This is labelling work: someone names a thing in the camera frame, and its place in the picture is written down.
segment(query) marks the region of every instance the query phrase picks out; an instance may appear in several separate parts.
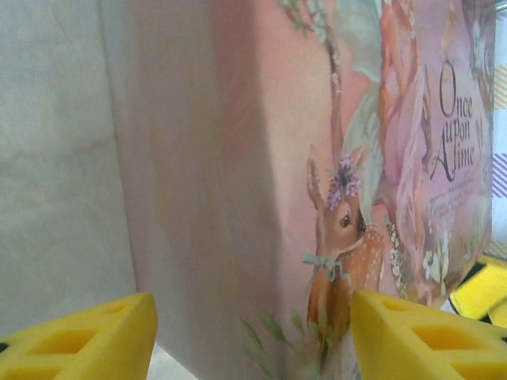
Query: green leaf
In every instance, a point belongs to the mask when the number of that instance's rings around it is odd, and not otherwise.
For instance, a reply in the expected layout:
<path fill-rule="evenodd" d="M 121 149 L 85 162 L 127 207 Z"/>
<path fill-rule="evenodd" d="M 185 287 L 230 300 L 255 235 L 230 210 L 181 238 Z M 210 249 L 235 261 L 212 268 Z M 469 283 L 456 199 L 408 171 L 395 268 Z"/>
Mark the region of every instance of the green leaf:
<path fill-rule="evenodd" d="M 278 5 L 282 8 L 288 8 L 291 6 L 291 0 L 278 0 Z"/>
<path fill-rule="evenodd" d="M 242 321 L 243 325 L 245 326 L 246 331 L 250 335 L 250 338 L 252 341 L 257 345 L 257 347 L 264 352 L 264 346 L 262 345 L 261 338 L 259 338 L 259 335 L 255 332 L 254 327 L 248 323 L 247 321 Z"/>
<path fill-rule="evenodd" d="M 243 345 L 243 354 L 254 363 L 259 364 L 265 361 L 264 352 L 258 348 L 252 348 L 246 344 Z"/>
<path fill-rule="evenodd" d="M 301 318 L 301 313 L 297 310 L 293 310 L 291 312 L 291 319 L 294 327 L 296 327 L 298 331 L 303 334 L 303 319 Z"/>
<path fill-rule="evenodd" d="M 320 329 L 318 328 L 317 322 L 311 321 L 308 324 L 308 331 L 315 339 L 317 339 L 320 333 Z"/>
<path fill-rule="evenodd" d="M 318 321 L 321 325 L 327 327 L 327 311 L 325 306 L 321 307 L 318 311 Z"/>
<path fill-rule="evenodd" d="M 287 343 L 287 338 L 285 337 L 284 331 L 275 321 L 275 317 L 271 313 L 264 312 L 261 314 L 261 318 L 266 329 L 276 340 L 279 342 Z"/>
<path fill-rule="evenodd" d="M 319 378 L 318 364 L 316 362 L 308 363 L 298 373 L 301 380 L 315 380 Z"/>
<path fill-rule="evenodd" d="M 259 363 L 258 366 L 261 369 L 262 374 L 265 376 L 265 378 L 267 378 L 268 380 L 276 380 L 275 375 L 269 372 L 265 364 Z"/>
<path fill-rule="evenodd" d="M 295 10 L 299 10 L 299 0 L 288 0 Z"/>

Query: deer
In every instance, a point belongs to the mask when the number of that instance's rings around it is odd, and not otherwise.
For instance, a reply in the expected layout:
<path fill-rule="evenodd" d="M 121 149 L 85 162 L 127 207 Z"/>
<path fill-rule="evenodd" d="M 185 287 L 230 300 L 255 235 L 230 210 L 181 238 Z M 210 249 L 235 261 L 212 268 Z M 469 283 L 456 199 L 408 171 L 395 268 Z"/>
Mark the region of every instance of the deer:
<path fill-rule="evenodd" d="M 330 333 L 339 342 L 349 330 L 353 292 L 377 291 L 383 272 L 383 235 L 376 226 L 365 226 L 360 212 L 360 184 L 354 170 L 362 157 L 362 147 L 342 156 L 332 178 L 322 170 L 314 146 L 307 161 L 307 190 L 316 210 L 317 241 L 315 260 L 307 261 L 314 264 L 307 323 L 314 322 L 319 327 L 321 372 L 333 349 L 327 336 Z"/>

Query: fairy illustration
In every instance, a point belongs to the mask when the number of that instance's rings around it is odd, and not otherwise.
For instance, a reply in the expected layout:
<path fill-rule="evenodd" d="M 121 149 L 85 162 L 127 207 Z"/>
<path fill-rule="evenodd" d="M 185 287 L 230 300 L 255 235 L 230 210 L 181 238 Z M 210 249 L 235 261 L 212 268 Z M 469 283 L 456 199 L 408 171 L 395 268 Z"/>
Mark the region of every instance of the fairy illustration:
<path fill-rule="evenodd" d="M 383 0 L 379 115 L 384 166 L 375 204 L 384 204 L 389 214 L 391 259 L 401 265 L 392 267 L 398 292 L 417 301 L 425 295 L 429 302 L 422 273 L 423 186 L 433 146 L 428 73 L 418 62 L 415 26 L 414 0 Z M 413 281 L 417 289 L 410 292 L 407 285 Z"/>
<path fill-rule="evenodd" d="M 378 115 L 382 62 L 378 9 L 374 0 L 341 0 L 335 8 L 334 20 L 330 31 L 353 53 L 351 70 L 366 77 L 370 85 L 346 126 L 345 137 L 342 138 L 341 129 L 334 130 L 332 150 L 334 157 L 339 158 L 335 173 L 328 176 L 320 167 L 315 148 L 308 160 L 308 193 L 317 211 L 319 260 L 315 262 L 322 265 L 316 266 L 314 273 L 307 318 L 318 322 L 322 329 L 321 371 L 325 370 L 329 353 L 349 331 L 353 291 L 378 290 L 384 251 L 383 235 L 374 225 L 372 215 L 383 169 Z M 338 117 L 340 106 L 334 104 Z M 324 339 L 329 335 L 333 339 Z"/>
<path fill-rule="evenodd" d="M 494 4 L 486 0 L 463 0 L 462 7 L 471 43 L 470 69 L 478 83 L 486 115 L 492 124 L 496 17 Z"/>

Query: flower crown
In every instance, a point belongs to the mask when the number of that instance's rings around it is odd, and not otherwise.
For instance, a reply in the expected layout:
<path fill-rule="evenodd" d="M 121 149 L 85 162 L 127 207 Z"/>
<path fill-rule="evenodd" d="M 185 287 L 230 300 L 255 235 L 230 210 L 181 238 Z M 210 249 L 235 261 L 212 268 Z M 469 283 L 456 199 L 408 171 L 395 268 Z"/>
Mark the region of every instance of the flower crown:
<path fill-rule="evenodd" d="M 359 192 L 360 179 L 352 167 L 350 154 L 341 157 L 337 174 L 331 179 L 330 192 L 327 196 L 326 207 L 335 211 L 344 196 L 355 196 Z"/>

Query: yellow foam block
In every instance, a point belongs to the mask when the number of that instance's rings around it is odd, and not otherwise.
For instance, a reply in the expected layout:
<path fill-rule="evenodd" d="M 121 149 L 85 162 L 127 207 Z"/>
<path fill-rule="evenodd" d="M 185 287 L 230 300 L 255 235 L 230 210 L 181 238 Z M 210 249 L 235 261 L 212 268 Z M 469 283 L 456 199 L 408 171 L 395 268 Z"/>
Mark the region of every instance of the yellow foam block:
<path fill-rule="evenodd" d="M 0 380 L 146 380 L 157 333 L 151 294 L 134 294 L 0 340 Z"/>
<path fill-rule="evenodd" d="M 494 325 L 507 329 L 507 298 L 490 310 L 490 320 Z"/>
<path fill-rule="evenodd" d="M 374 291 L 353 295 L 363 380 L 507 379 L 507 330 Z"/>
<path fill-rule="evenodd" d="M 507 269 L 488 264 L 451 293 L 451 301 L 464 317 L 481 319 L 507 297 Z"/>

